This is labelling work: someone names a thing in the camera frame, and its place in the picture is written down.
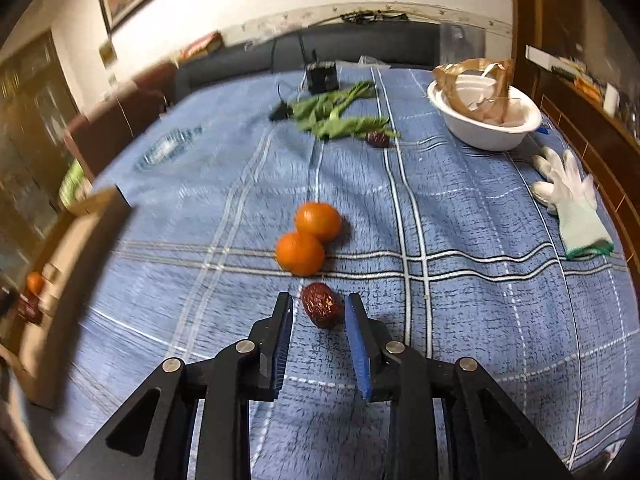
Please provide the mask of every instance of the work glove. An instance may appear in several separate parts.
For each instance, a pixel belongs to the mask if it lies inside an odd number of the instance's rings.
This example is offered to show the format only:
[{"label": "work glove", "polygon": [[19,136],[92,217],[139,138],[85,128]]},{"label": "work glove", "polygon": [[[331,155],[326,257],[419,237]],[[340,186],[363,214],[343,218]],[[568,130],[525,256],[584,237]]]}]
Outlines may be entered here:
[{"label": "work glove", "polygon": [[549,213],[558,215],[567,259],[586,254],[609,254],[613,251],[613,241],[596,213],[598,204],[593,177],[588,175],[584,181],[580,179],[578,165],[570,150],[564,152],[564,164],[547,146],[541,153],[542,156],[533,156],[532,164],[547,182],[534,182],[530,190]]}]

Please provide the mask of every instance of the white plastic basin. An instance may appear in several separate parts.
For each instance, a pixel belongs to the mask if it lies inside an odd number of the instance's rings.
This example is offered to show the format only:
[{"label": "white plastic basin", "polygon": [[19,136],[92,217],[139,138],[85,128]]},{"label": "white plastic basin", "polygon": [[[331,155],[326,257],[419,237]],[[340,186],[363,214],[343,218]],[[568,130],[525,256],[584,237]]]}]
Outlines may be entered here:
[{"label": "white plastic basin", "polygon": [[[456,89],[462,102],[478,102],[482,96],[491,96],[494,84],[495,81],[491,78],[463,74],[456,80]],[[435,81],[427,88],[427,96],[431,103],[442,112],[447,128],[452,134],[462,142],[489,152],[512,150],[522,142],[529,132],[538,129],[542,122],[542,115],[536,104],[513,86],[509,87],[509,97],[520,100],[525,117],[525,122],[521,126],[494,126],[457,113],[449,106],[442,91],[436,90]]]}]

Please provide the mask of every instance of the mandarin orange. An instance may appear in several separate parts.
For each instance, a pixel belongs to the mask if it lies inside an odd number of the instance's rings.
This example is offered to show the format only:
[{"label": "mandarin orange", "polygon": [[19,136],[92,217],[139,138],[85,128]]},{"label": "mandarin orange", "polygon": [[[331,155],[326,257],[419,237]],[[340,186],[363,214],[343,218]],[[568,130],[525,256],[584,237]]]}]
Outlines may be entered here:
[{"label": "mandarin orange", "polygon": [[27,290],[34,295],[38,295],[42,292],[42,288],[44,287],[44,278],[42,274],[36,272],[35,270],[31,271],[27,275]]},{"label": "mandarin orange", "polygon": [[311,276],[324,262],[324,247],[308,233],[285,233],[276,245],[276,261],[295,276]]},{"label": "mandarin orange", "polygon": [[295,222],[298,232],[313,235],[323,244],[337,237],[342,227],[340,213],[321,202],[301,205],[296,212]]}]

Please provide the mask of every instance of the blue checkered bedsheet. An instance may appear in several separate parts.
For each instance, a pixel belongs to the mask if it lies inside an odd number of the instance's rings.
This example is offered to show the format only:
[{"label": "blue checkered bedsheet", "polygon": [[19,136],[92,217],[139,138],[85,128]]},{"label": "blue checkered bedsheet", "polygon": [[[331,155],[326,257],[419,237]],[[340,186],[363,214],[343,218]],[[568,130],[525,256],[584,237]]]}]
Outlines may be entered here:
[{"label": "blue checkered bedsheet", "polygon": [[562,152],[564,140],[552,129],[481,152],[426,99],[429,72],[340,70],[342,85],[364,78],[378,98],[346,116],[390,117],[402,138],[388,150],[270,123],[276,85],[295,98],[302,79],[285,73],[192,94],[101,176],[135,209],[81,321],[59,409],[26,407],[55,473],[161,360],[214,356],[286,290],[296,309],[287,377],[276,403],[251,405],[252,476],[380,477],[388,406],[360,399],[342,328],[315,328],[299,301],[311,280],[273,259],[309,200],[333,204],[350,228],[329,247],[323,280],[359,292],[370,317],[426,355],[476,357],[569,467],[628,434],[638,304],[618,236],[598,200],[617,253],[567,261],[557,218],[527,190],[540,179],[531,155]]}]

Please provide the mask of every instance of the sofa backrest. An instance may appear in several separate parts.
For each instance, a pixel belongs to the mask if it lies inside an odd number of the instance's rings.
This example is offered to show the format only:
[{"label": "sofa backrest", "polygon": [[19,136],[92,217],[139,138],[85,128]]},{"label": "sofa backrest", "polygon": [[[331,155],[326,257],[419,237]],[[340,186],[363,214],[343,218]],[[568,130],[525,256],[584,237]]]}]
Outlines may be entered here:
[{"label": "sofa backrest", "polygon": [[229,79],[300,70],[312,60],[313,51],[320,61],[357,62],[360,56],[371,56],[391,66],[431,70],[440,59],[440,25],[335,23],[302,28],[255,46],[240,44],[221,48],[180,66],[175,75],[175,102],[198,89]]},{"label": "sofa backrest", "polygon": [[76,117],[66,128],[65,143],[90,182],[137,136],[142,134],[164,108],[164,95],[140,89],[129,82],[89,112]]},{"label": "sofa backrest", "polygon": [[168,103],[175,101],[175,73],[177,65],[169,59],[164,59],[155,65],[133,76],[133,82],[141,90],[162,94]]}]

